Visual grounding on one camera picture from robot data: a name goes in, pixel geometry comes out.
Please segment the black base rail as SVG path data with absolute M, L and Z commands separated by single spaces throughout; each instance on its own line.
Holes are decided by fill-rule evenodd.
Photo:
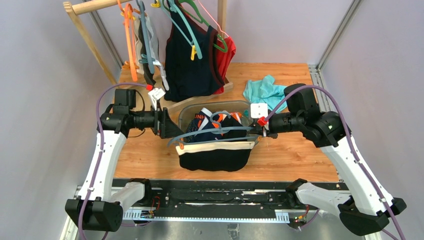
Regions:
M 283 181 L 152 179 L 152 197 L 123 214 L 123 227 L 152 222 L 306 224 L 328 216 L 313 205 L 294 206 Z

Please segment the teal clip hanger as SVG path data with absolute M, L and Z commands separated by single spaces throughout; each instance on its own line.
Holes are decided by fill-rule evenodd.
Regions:
M 195 36 L 188 20 L 186 19 L 185 15 L 181 11 L 180 7 L 175 3 L 175 1 L 174 0 L 170 1 L 168 11 L 177 13 L 180 16 L 182 22 L 184 23 L 184 25 L 186 27 L 186 32 L 190 36 L 190 39 L 187 37 L 187 35 L 182 30 L 180 25 L 178 23 L 176 23 L 176 21 L 172 18 L 172 16 L 170 14 L 166 13 L 167 10 L 165 8 L 165 1 L 164 0 L 155 0 L 154 3 L 150 4 L 150 6 L 152 8 L 161 9 L 166 14 L 166 16 L 172 21 L 173 25 L 179 30 L 179 32 L 182 34 L 182 36 L 185 38 L 185 40 L 188 42 L 188 44 L 191 47 L 190 60 L 194 61 L 195 57 L 197 57 L 199 60 L 201 60 L 203 58 L 203 54 L 202 54 L 200 45 L 199 45 L 199 43 L 196 39 L 196 36 Z

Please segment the navy orange boxer underwear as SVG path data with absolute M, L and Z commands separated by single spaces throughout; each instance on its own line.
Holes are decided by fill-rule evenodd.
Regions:
M 202 108 L 199 113 L 194 115 L 194 119 L 189 123 L 186 133 L 208 130 L 208 129 L 218 129 L 219 125 L 211 121 L 211 115 L 213 113 L 207 108 Z M 222 127 L 230 127 L 233 124 L 233 118 L 229 117 L 226 114 L 218 113 L 212 117 L 212 119 L 218 123 Z M 196 142 L 205 142 L 212 140 L 221 140 L 224 137 L 224 133 L 197 133 L 195 135 L 190 135 L 185 137 L 185 141 L 188 143 L 196 143 Z

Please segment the teal cloth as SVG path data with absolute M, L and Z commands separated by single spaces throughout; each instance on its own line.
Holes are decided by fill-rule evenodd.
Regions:
M 266 75 L 262 80 L 248 80 L 243 97 L 251 104 L 265 103 L 272 111 L 284 98 L 286 86 L 275 84 L 275 78 Z

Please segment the black underwear in basket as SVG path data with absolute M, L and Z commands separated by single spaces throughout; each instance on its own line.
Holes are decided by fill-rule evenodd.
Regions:
M 233 116 L 231 117 L 226 117 L 222 122 L 221 122 L 221 126 L 223 128 L 225 127 L 242 127 L 243 125 Z M 245 129 L 238 129 L 238 130 L 230 130 L 226 133 L 222 134 L 222 139 L 223 140 L 228 140 L 228 139 L 234 139 L 234 138 L 244 138 L 247 136 L 247 130 Z

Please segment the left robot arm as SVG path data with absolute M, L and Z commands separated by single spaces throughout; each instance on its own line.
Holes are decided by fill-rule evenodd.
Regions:
M 161 139 L 182 134 L 172 121 L 160 99 L 165 96 L 162 88 L 153 88 L 147 94 L 151 108 L 135 111 L 136 89 L 116 89 L 114 103 L 96 112 L 97 136 L 92 161 L 80 191 L 68 199 L 65 212 L 80 232 L 116 232 L 124 213 L 136 203 L 152 204 L 152 185 L 146 178 L 130 180 L 118 192 L 112 192 L 113 178 L 121 151 L 131 129 L 151 129 Z

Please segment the pink thin hanger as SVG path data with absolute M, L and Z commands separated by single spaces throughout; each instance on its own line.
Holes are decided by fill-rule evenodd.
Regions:
M 230 37 L 225 31 L 222 30 L 221 26 L 219 25 L 219 23 L 213 18 L 213 16 L 208 12 L 208 10 L 204 7 L 204 5 L 202 4 L 202 2 L 200 0 L 198 0 L 198 3 L 200 4 L 200 6 L 203 8 L 203 10 L 207 13 L 207 15 L 213 20 L 213 22 L 216 24 L 216 26 L 218 27 L 218 29 L 220 30 L 221 33 L 223 33 L 226 37 Z

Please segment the grey-blue clip hanger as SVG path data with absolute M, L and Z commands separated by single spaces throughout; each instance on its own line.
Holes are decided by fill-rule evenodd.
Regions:
M 253 129 L 253 127 L 249 127 L 249 126 L 228 126 L 228 127 L 222 127 L 221 123 L 218 121 L 214 121 L 213 117 L 215 115 L 218 114 L 224 114 L 227 116 L 228 119 L 230 119 L 232 116 L 230 113 L 226 112 L 226 111 L 218 111 L 213 113 L 210 116 L 210 121 L 212 123 L 216 123 L 218 125 L 218 128 L 210 128 L 210 129 L 203 129 L 203 130 L 196 130 L 196 131 L 192 131 L 192 132 L 188 132 L 188 133 L 184 133 L 181 135 L 178 135 L 174 138 L 172 138 L 168 143 L 167 143 L 167 147 L 171 146 L 172 144 L 176 143 L 176 144 L 185 144 L 186 142 L 184 142 L 184 138 L 190 137 L 190 136 L 195 136 L 198 134 L 205 134 L 205 133 L 214 133 L 214 134 L 225 134 L 228 133 L 229 131 L 236 131 L 236 130 L 243 130 L 243 131 L 249 131 L 251 129 Z

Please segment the dark navy tank top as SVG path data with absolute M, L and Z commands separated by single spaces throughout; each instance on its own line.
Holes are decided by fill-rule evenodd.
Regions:
M 164 0 L 165 9 L 191 39 L 180 16 L 169 11 L 170 2 L 171 0 Z M 213 47 L 217 45 L 218 31 L 210 24 L 206 25 L 206 29 L 202 28 L 197 21 L 183 11 L 177 1 L 174 0 L 174 2 L 180 7 L 190 24 L 203 57 L 198 59 L 196 56 L 194 61 L 191 60 L 191 46 L 171 22 L 171 31 L 165 47 L 165 71 L 169 90 L 164 98 L 167 101 L 181 102 L 192 97 L 213 95 L 219 88 L 213 73 Z

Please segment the red garment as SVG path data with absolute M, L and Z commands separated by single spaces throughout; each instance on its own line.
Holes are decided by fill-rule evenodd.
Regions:
M 214 95 L 224 93 L 226 73 L 237 50 L 236 44 L 230 36 L 223 40 L 226 44 L 227 51 L 223 52 L 214 46 L 212 52 L 213 73 L 215 73 L 215 81 L 219 86 L 219 88 L 213 93 Z

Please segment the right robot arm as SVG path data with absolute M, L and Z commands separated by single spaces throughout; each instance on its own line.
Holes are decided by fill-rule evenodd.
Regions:
M 385 232 L 392 223 L 397 237 L 405 239 L 397 220 L 407 207 L 405 201 L 392 196 L 373 174 L 341 109 L 321 111 L 315 91 L 326 92 L 320 86 L 303 83 L 286 87 L 280 103 L 287 105 L 288 112 L 277 113 L 265 103 L 250 105 L 251 134 L 274 138 L 282 133 L 301 133 L 328 157 L 348 188 L 348 193 L 339 193 L 300 178 L 285 190 L 289 204 L 294 208 L 313 206 L 332 214 L 357 236 Z

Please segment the orange hanger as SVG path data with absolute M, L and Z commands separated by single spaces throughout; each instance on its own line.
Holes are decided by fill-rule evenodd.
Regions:
M 134 9 L 133 6 L 126 2 L 123 6 L 123 0 L 117 0 L 117 5 L 120 9 L 120 14 L 123 17 L 123 26 L 126 39 L 126 48 L 128 53 L 128 60 L 124 62 L 122 69 L 129 70 L 131 75 L 131 80 L 133 83 L 137 83 L 139 67 L 136 64 L 137 54 L 136 54 L 136 32 L 135 32 L 135 21 L 136 15 L 140 15 L 141 12 L 138 9 Z

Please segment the white grey underwear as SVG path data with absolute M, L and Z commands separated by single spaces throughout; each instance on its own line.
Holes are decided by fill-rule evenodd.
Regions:
M 159 55 L 159 39 L 156 33 L 154 24 L 151 22 L 150 17 L 145 15 L 144 21 L 146 30 L 143 31 L 143 25 L 141 22 L 141 17 L 137 17 L 134 21 L 134 31 L 136 36 L 135 42 L 135 51 L 136 51 L 136 66 L 138 69 L 136 72 L 143 75 L 146 82 L 151 85 L 155 85 L 156 81 L 153 80 L 153 72 L 150 71 L 149 62 L 147 60 L 148 50 L 146 47 L 149 47 L 149 53 L 152 58 L 152 63 L 154 66 L 158 67 L 162 85 L 166 91 L 170 90 L 169 83 L 167 81 L 166 71 L 161 63 L 161 57 Z

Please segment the orange white underwear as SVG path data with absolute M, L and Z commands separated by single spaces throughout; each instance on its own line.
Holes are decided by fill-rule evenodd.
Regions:
M 240 112 L 230 112 L 229 115 L 234 118 L 238 123 L 242 123 L 242 115 Z M 227 114 L 224 113 L 219 113 L 218 114 L 218 122 L 222 122 L 223 120 L 225 120 L 228 117 Z

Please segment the wooden clothes rack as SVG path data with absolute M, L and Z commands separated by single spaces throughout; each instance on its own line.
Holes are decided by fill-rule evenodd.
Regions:
M 118 54 L 114 44 L 112 43 L 112 40 L 110 38 L 110 35 L 108 31 L 106 30 L 102 20 L 100 19 L 99 14 L 97 13 L 97 10 L 109 8 L 118 5 L 118 3 L 128 3 L 131 0 L 83 0 L 82 3 L 78 4 L 71 4 L 70 1 L 64 1 L 63 7 L 70 17 L 71 21 L 75 25 L 76 29 L 80 33 L 82 39 L 85 41 L 87 47 L 95 57 L 96 61 L 102 68 L 103 72 L 105 73 L 106 77 L 109 79 L 109 81 L 113 85 L 119 85 L 118 87 L 122 89 L 131 89 L 131 88 L 139 88 L 141 87 L 141 93 L 147 94 L 149 90 L 143 86 L 135 85 L 136 83 L 146 85 L 145 80 L 141 80 L 141 82 L 133 82 L 130 79 L 130 70 L 122 70 L 122 66 L 124 65 L 124 62 L 122 61 L 120 55 Z M 104 61 L 98 46 L 94 42 L 92 36 L 90 35 L 89 31 L 87 30 L 85 24 L 79 17 L 83 14 L 90 14 L 93 22 L 95 23 L 97 29 L 100 32 L 100 35 L 102 36 L 103 40 L 106 43 L 107 48 L 112 54 L 112 57 L 117 61 L 117 65 L 120 70 L 122 70 L 120 77 L 115 77 Z M 234 84 L 228 80 L 227 78 L 224 79 L 225 85 L 224 85 L 224 92 L 221 94 L 213 94 L 209 96 L 198 96 L 198 97 L 191 97 L 186 100 L 180 101 L 180 102 L 171 102 L 171 101 L 161 101 L 160 104 L 162 107 L 165 107 L 168 109 L 170 114 L 176 113 L 178 111 L 181 111 L 183 108 L 191 105 L 191 104 L 200 104 L 205 103 L 206 101 L 210 99 L 214 99 L 217 97 L 221 97 L 226 93 L 230 93 L 233 88 Z

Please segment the clear plastic basket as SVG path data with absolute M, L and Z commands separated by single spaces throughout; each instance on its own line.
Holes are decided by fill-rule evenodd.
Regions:
M 185 107 L 178 117 L 178 127 L 183 131 L 183 134 L 186 133 L 186 130 L 188 128 L 189 123 L 194 119 L 195 114 L 199 113 L 202 108 L 206 108 L 209 111 L 211 111 L 213 114 L 216 112 L 225 111 L 228 113 L 231 112 L 240 112 L 241 113 L 241 124 L 244 127 L 250 127 L 253 120 L 250 118 L 250 104 L 242 101 L 242 100 L 236 100 L 236 101 L 224 101 L 224 102 L 212 102 L 212 103 L 199 103 L 190 105 L 188 107 Z M 260 137 L 257 135 L 250 135 L 247 133 L 246 137 L 240 137 L 240 138 L 230 138 L 230 139 L 219 139 L 219 140 L 209 140 L 209 141 L 201 141 L 201 142 L 186 142 L 185 138 L 183 141 L 184 144 L 176 142 L 172 145 L 183 147 L 184 145 L 194 145 L 194 144 L 204 144 L 204 143 L 214 143 L 214 142 L 241 142 L 241 141 L 247 141 L 247 142 L 255 142 L 256 145 L 260 141 Z

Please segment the black cream-band underwear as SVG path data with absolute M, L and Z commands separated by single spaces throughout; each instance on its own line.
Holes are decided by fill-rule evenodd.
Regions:
M 190 171 L 235 172 L 246 166 L 254 141 L 221 141 L 176 146 L 179 165 Z

